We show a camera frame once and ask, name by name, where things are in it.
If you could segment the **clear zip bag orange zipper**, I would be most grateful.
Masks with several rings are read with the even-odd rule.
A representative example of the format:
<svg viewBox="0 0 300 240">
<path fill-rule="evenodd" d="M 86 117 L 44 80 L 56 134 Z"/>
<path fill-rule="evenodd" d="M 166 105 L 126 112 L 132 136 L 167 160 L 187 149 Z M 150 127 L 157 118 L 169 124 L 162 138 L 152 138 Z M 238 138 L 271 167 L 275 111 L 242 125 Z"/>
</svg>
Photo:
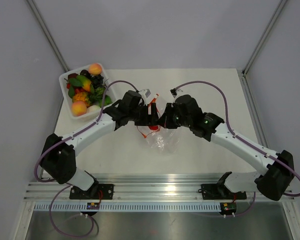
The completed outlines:
<svg viewBox="0 0 300 240">
<path fill-rule="evenodd" d="M 156 103 L 159 118 L 164 113 L 167 101 L 158 93 L 152 95 L 150 98 L 151 103 Z M 151 131 L 148 126 L 136 126 L 138 132 L 142 135 L 143 139 L 147 142 L 149 148 L 156 149 L 157 152 L 168 155 L 177 150 L 181 129 L 166 129 L 159 126 L 159 130 Z"/>
</svg>

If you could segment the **red bell pepper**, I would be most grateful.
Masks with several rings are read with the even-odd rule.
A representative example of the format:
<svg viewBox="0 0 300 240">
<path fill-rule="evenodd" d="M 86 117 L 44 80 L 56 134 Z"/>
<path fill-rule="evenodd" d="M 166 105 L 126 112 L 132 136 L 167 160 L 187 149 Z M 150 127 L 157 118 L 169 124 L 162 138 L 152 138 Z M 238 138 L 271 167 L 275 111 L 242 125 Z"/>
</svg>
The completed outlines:
<svg viewBox="0 0 300 240">
<path fill-rule="evenodd" d="M 160 129 L 160 127 L 158 125 L 153 125 L 153 126 L 149 126 L 149 129 L 151 131 L 158 131 Z"/>
</svg>

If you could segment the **orange spiky pineapple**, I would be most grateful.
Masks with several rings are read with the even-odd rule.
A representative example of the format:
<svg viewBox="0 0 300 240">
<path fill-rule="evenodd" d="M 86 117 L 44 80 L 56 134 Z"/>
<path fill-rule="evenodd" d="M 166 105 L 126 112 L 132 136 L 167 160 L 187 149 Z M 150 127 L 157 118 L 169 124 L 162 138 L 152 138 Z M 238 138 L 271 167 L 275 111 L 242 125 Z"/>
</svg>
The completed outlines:
<svg viewBox="0 0 300 240">
<path fill-rule="evenodd" d="M 72 97 L 72 103 L 79 102 L 79 101 L 84 102 L 87 108 L 92 105 L 92 102 L 90 100 L 90 95 L 86 91 L 76 93 Z"/>
</svg>

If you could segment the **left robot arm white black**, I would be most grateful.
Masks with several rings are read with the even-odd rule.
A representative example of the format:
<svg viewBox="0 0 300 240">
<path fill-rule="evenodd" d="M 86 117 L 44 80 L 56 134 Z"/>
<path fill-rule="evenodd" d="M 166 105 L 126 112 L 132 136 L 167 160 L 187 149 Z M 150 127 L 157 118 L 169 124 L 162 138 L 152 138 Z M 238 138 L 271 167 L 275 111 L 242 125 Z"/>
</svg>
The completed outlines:
<svg viewBox="0 0 300 240">
<path fill-rule="evenodd" d="M 127 91 L 119 99 L 102 109 L 98 117 L 78 130 L 65 135 L 51 134 L 47 137 L 38 164 L 60 185 L 68 184 L 80 189 L 87 199 L 93 199 L 99 192 L 99 182 L 90 173 L 79 169 L 76 157 L 99 138 L 134 122 L 138 126 L 154 125 L 158 113 L 149 113 L 149 107 L 156 108 L 150 99 L 149 89 Z"/>
</svg>

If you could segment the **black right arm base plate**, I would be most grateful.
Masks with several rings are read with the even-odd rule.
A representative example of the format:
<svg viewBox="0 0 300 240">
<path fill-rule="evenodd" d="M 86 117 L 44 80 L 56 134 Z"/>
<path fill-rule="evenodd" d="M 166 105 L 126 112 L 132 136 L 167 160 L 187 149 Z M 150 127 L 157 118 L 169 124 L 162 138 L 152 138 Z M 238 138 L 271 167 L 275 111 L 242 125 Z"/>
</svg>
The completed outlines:
<svg viewBox="0 0 300 240">
<path fill-rule="evenodd" d="M 216 183 L 201 184 L 197 190 L 202 195 L 203 200 L 246 200 L 246 192 L 231 192 L 223 185 Z"/>
</svg>

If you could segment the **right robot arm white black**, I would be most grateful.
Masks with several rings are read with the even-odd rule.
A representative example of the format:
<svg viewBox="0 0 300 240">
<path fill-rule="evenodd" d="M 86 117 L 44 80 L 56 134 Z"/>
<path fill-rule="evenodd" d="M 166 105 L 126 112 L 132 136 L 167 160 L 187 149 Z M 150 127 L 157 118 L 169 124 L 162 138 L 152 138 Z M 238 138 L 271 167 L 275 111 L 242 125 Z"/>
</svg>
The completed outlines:
<svg viewBox="0 0 300 240">
<path fill-rule="evenodd" d="M 254 168 L 254 172 L 225 173 L 216 189 L 222 198 L 240 191 L 259 191 L 268 199 L 278 201 L 294 178 L 294 160 L 290 152 L 278 153 L 232 133 L 221 117 L 203 112 L 188 94 L 167 103 L 157 123 L 166 129 L 189 128 L 195 136 L 229 150 Z"/>
</svg>

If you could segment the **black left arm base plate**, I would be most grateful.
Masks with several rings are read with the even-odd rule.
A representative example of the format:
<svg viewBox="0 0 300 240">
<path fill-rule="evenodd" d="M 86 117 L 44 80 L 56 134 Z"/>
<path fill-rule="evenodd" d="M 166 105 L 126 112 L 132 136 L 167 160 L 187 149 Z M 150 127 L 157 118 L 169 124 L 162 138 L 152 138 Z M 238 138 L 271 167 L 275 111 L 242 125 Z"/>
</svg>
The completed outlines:
<svg viewBox="0 0 300 240">
<path fill-rule="evenodd" d="M 114 195 L 113 184 L 99 183 L 89 190 L 82 190 L 77 186 L 73 186 L 70 190 L 70 200 L 112 200 Z"/>
</svg>

